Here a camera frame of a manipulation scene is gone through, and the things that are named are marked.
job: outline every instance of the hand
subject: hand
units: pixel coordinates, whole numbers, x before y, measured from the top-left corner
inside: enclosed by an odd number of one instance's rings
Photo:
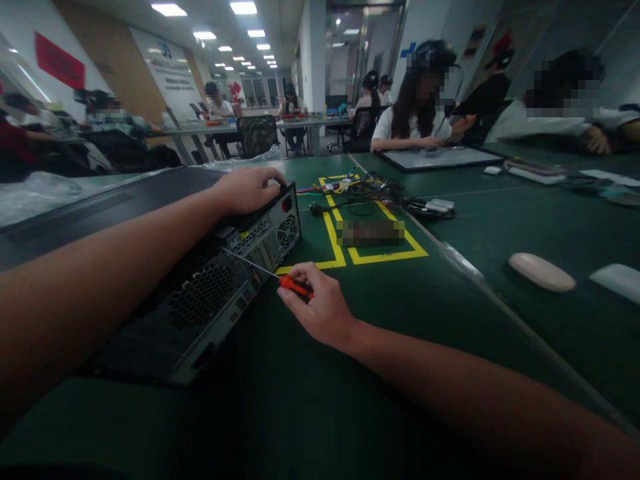
[[[442,145],[442,140],[436,137],[414,139],[414,146],[418,148],[438,148],[440,145]]]
[[[462,138],[465,132],[469,130],[475,123],[476,115],[467,115],[461,118],[451,127],[451,136]]]
[[[278,288],[278,295],[305,330],[330,347],[341,349],[360,324],[349,311],[338,280],[326,276],[313,262],[299,263],[289,272],[294,280],[313,288],[313,298],[305,304],[292,291]]]
[[[280,187],[268,185],[270,179],[280,185],[287,182],[275,168],[242,167],[224,175],[209,191],[226,215],[252,213],[278,196]]]
[[[598,127],[589,127],[585,132],[588,138],[587,150],[597,155],[610,155],[609,139]]]

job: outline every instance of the desk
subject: desk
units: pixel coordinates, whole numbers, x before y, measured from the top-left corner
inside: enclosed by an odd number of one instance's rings
[[[348,125],[348,119],[306,119],[303,121],[297,122],[276,122],[276,127],[278,129],[287,130],[292,128],[308,128],[309,129],[309,148],[311,150],[311,155],[317,157],[320,155],[320,128],[332,125]],[[190,135],[193,139],[193,143],[195,144],[196,149],[198,150],[198,154],[200,154],[200,158],[203,161],[207,161],[208,156],[202,146],[202,142],[200,142],[200,138],[198,135],[216,135],[218,133],[234,133],[237,132],[236,124],[232,123],[230,125],[220,126],[220,127],[207,127],[206,124],[194,123],[192,125],[186,124],[179,129],[167,130],[167,135],[171,137],[173,140],[178,154],[180,154],[180,158],[182,158],[183,162],[186,165],[195,165],[195,162],[187,149],[185,148],[184,143],[182,142],[183,135]],[[211,152],[213,154],[214,159],[220,160],[220,157],[217,154],[216,148],[214,145],[211,146]]]
[[[410,194],[429,179],[430,190],[440,188],[434,193],[458,195],[453,199],[460,202],[459,217],[437,228],[466,230],[470,238],[484,233],[468,226],[473,213],[462,200],[465,195],[474,198],[468,192],[481,187],[487,194],[540,190],[506,176],[495,179],[507,182],[501,187],[479,185],[484,177],[478,168],[440,171],[450,175],[447,184],[430,180],[436,173],[413,179],[390,166],[386,170],[385,162],[369,154],[353,158],[369,170],[404,181]],[[316,174],[341,175],[353,165],[349,155],[266,164],[300,187]],[[359,318],[505,365],[606,416],[436,239],[407,221],[407,232],[428,256],[356,265],[346,249],[338,248],[343,260],[338,259],[325,218],[309,212],[317,199],[299,197],[303,237],[285,264],[313,260],[343,265],[325,272],[341,282]],[[361,218],[348,208],[341,215]],[[384,218],[374,211],[369,219]],[[407,220],[400,214],[398,218]],[[333,214],[328,222],[335,225]],[[365,257],[385,252],[359,253]],[[198,478],[210,475],[212,468],[221,477],[262,479],[496,475],[442,430],[437,419],[425,418],[372,372],[310,338],[280,302],[276,286],[275,280],[265,286],[211,369],[190,390],[70,379],[18,424],[0,448],[0,462],[94,463],[135,478],[168,477],[170,471]]]
[[[637,154],[590,158],[522,145],[494,150],[570,169],[602,169],[638,178]],[[402,173],[370,154],[354,155],[367,170],[389,175],[408,196],[456,203],[457,217],[423,225],[540,337],[632,423],[640,425],[640,310],[588,280],[610,263],[640,269],[638,211],[545,187],[514,175],[482,174],[484,167]],[[577,282],[567,294],[540,289],[505,263],[528,252],[558,265]]]

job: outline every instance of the cooling fan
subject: cooling fan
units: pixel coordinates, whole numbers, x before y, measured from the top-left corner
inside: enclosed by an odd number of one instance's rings
[[[298,234],[298,223],[293,215],[289,215],[278,227],[278,244],[280,250],[287,250],[295,242]]]

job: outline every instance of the desktop computer tower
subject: desktop computer tower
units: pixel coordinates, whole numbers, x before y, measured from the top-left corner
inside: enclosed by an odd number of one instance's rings
[[[0,269],[161,208],[210,187],[222,175],[196,167],[172,169],[0,229]],[[225,219],[174,266],[79,372],[188,385],[269,278],[221,247],[274,271],[300,235],[293,183],[259,211]]]

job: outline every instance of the person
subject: person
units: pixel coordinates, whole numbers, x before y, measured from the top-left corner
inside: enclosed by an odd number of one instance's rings
[[[362,87],[365,90],[365,94],[360,98],[360,100],[358,100],[358,103],[355,104],[355,107],[349,111],[350,122],[353,122],[355,113],[359,108],[371,107],[371,116],[373,118],[377,118],[381,106],[380,95],[378,95],[379,83],[380,79],[378,76],[378,72],[376,72],[376,70],[368,71],[362,80]]]
[[[462,139],[474,118],[465,117],[451,126],[444,112],[436,109],[439,92],[455,58],[451,47],[442,40],[426,41],[408,56],[398,99],[380,115],[371,151],[437,148],[443,142]]]
[[[513,100],[500,113],[485,142],[538,134],[564,135],[596,155],[612,152],[607,133],[640,143],[638,112],[594,107],[591,98],[601,72],[599,59],[586,49],[560,55],[536,74],[533,88],[522,99]]]
[[[288,83],[285,88],[286,98],[280,99],[280,108],[278,115],[295,115],[297,113],[308,113],[309,110],[305,105],[302,97],[298,97],[295,87],[292,83]],[[285,138],[291,147],[291,151],[297,157],[302,150],[302,142],[305,140],[307,130],[304,128],[286,129]]]
[[[285,179],[276,169],[238,169],[207,190],[0,273],[2,434],[89,358],[214,224],[258,210],[276,198],[278,184]],[[512,370],[356,319],[339,283],[313,263],[289,275],[313,288],[308,305],[277,291],[312,338],[370,368],[518,476],[640,477],[638,444],[598,416]]]
[[[65,128],[62,120],[60,120],[54,112],[38,108],[34,102],[29,100],[22,93],[10,92],[6,93],[5,104],[22,111],[25,116],[20,121],[20,126],[42,125],[44,129],[62,130]]]
[[[390,107],[393,105],[393,99],[391,98],[391,86],[393,85],[393,78],[390,75],[383,75],[380,77],[380,102],[384,107]]]
[[[166,145],[150,148],[147,144],[148,135],[162,135],[165,131],[142,117],[128,115],[120,102],[110,93],[102,90],[93,92],[93,108],[87,115],[87,120],[92,131],[118,130],[142,147],[140,151],[129,149],[123,152],[119,158],[114,158],[114,155],[109,158],[112,165],[119,163],[116,167],[120,170],[140,166],[146,171],[181,165],[178,154]]]
[[[209,116],[217,117],[234,117],[235,112],[231,103],[224,100],[220,96],[218,86],[214,82],[207,82],[205,85],[205,96],[207,97],[207,109]],[[207,138],[205,146],[211,148],[213,140],[220,146],[220,150],[224,157],[228,160],[231,158],[228,143],[237,143],[240,136],[237,133],[219,133]]]
[[[55,153],[52,159],[47,154]],[[20,182],[34,171],[48,171],[66,177],[92,175],[88,167],[76,165],[75,152],[48,133],[16,127],[0,110],[0,183]]]
[[[513,60],[515,50],[511,48],[511,32],[507,32],[495,44],[493,58],[485,65],[489,71],[489,78],[482,82],[455,109],[454,115],[464,117],[477,115],[480,120],[487,115],[494,115],[507,96],[511,80],[506,76],[505,69]]]

